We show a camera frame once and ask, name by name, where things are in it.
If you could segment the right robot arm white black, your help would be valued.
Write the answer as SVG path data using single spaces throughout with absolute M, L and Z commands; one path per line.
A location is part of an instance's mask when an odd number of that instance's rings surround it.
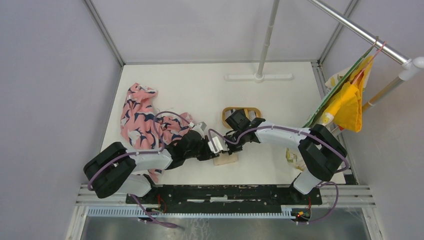
M 237 152 L 245 143 L 274 144 L 297 150 L 305 169 L 293 180 L 288 191 L 289 199 L 295 204 L 302 204 L 313 188 L 329 182 L 347 161 L 346 149 L 321 124 L 311 128 L 286 127 L 260 117 L 249 119 L 242 109 L 232 112 L 225 122 L 233 131 L 225 136 L 229 151 Z

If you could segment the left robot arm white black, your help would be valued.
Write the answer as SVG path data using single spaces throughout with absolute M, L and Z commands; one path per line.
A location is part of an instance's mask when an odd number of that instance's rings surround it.
M 157 190 L 152 187 L 152 177 L 136 175 L 145 170 L 172 170 L 187 159 L 199 161 L 217 158 L 211 150 L 209 139 L 198 131 L 190 130 L 181 139 L 174 140 L 160 150 L 130 151 L 116 141 L 101 151 L 83 168 L 88 179 L 88 189 L 100 199 L 115 193 L 139 197 L 145 204 L 153 203 Z

